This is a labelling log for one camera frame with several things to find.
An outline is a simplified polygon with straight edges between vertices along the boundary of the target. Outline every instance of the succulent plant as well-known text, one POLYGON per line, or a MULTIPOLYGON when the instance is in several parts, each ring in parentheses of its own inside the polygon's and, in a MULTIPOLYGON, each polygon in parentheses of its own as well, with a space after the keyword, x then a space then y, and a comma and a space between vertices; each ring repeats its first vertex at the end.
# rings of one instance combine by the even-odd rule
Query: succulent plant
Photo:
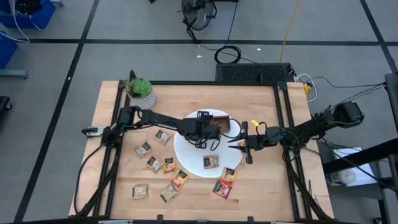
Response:
POLYGON ((131 82, 124 81, 127 93, 133 98, 145 98, 152 91, 150 82, 143 78, 137 78, 131 82))

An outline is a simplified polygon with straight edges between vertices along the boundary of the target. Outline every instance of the potted succulent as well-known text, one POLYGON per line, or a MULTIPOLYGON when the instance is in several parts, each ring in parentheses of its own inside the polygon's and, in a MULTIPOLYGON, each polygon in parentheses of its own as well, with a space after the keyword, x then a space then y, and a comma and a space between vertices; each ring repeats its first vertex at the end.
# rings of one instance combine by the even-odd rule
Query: potted succulent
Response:
POLYGON ((141 109, 150 109, 155 104, 156 95, 150 82, 144 78, 137 78, 135 74, 131 81, 124 81, 127 95, 134 106, 141 109))

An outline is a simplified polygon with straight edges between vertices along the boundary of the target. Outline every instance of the white bucket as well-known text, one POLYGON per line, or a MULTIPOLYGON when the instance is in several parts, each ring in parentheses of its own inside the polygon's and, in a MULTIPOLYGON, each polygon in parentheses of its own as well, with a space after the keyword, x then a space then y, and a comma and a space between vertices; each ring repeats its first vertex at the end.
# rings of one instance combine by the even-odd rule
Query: white bucket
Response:
POLYGON ((356 181, 356 174, 351 169, 342 170, 325 176, 330 186, 352 184, 356 181))

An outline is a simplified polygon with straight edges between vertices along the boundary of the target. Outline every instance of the wooden tabletop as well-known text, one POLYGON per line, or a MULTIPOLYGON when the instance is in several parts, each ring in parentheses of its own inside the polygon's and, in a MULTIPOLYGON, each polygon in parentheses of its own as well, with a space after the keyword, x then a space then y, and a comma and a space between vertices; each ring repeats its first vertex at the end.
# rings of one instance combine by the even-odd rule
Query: wooden tabletop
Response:
MULTIPOLYGON (((117 86, 118 82, 102 83, 93 126, 109 126, 117 86)), ((288 83, 288 87, 294 122, 297 125, 310 119, 310 112, 303 85, 288 83)), ((154 85, 154 91, 157 98, 152 110, 168 116, 184 118, 192 111, 214 108, 228 113, 240 122, 255 119, 258 122, 266 122, 268 127, 279 125, 272 87, 154 85)), ((282 92, 280 99, 285 111, 282 92)), ((285 124, 288 123, 286 113, 284 121, 285 124)), ((248 216, 253 216, 255 221, 294 220, 280 145, 252 153, 251 165, 246 164, 243 157, 236 168, 236 180, 227 200, 212 192, 216 179, 206 179, 189 173, 190 177, 180 189, 180 195, 172 203, 166 204, 159 192, 169 183, 172 174, 163 174, 161 171, 155 174, 145 165, 150 155, 163 159, 175 156, 174 138, 170 138, 165 146, 154 139, 159 129, 161 128, 147 128, 130 131, 124 135, 111 218, 154 220, 157 215, 163 215, 165 220, 245 221, 248 216), (147 141, 154 149, 140 159, 134 149, 143 141, 147 141), (149 197, 134 200, 132 188, 135 184, 149 184, 149 197)), ((259 131, 263 133, 264 127, 259 128, 259 131)), ((256 133, 255 126, 251 123, 249 132, 256 133)), ((84 158, 99 144, 100 138, 88 139, 84 158)), ((307 147, 318 151, 315 141, 310 141, 307 147)), ((86 163, 81 173, 78 209, 82 208, 98 186, 103 156, 104 149, 86 163)), ((319 155, 302 150, 301 156, 305 178, 307 181, 311 180, 314 198, 326 214, 333 217, 319 155)), ((100 214, 104 213, 107 194, 108 191, 105 190, 100 214)), ((300 193, 297 193, 297 198, 301 217, 304 217, 300 193)))

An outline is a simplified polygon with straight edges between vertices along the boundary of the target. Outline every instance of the white round plate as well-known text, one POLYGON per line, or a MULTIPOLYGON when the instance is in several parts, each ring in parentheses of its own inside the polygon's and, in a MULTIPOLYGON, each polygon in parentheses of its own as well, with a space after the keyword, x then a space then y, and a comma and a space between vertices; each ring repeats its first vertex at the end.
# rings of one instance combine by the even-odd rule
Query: white round plate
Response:
MULTIPOLYGON (((228 114, 216 110, 216 109, 202 109, 200 111, 208 111, 214 116, 227 116, 228 114)), ((198 111, 190 113, 187 118, 196 118, 198 111)), ((225 133, 227 136, 237 136, 239 134, 240 128, 235 121, 230 121, 231 129, 229 133, 225 133)), ((214 151, 210 151, 211 144, 214 140, 209 139, 207 141, 206 149, 197 149, 194 145, 190 144, 184 139, 183 136, 178 133, 174 134, 174 150, 177 155, 178 161, 181 165, 199 177, 215 178, 221 177, 224 167, 235 169, 242 159, 242 152, 239 149, 231 149, 228 146, 237 146, 238 142, 231 142, 231 140, 225 136, 221 136, 220 144, 214 151), (211 169, 205 169, 203 166, 203 156, 207 155, 218 155, 219 166, 211 169)))

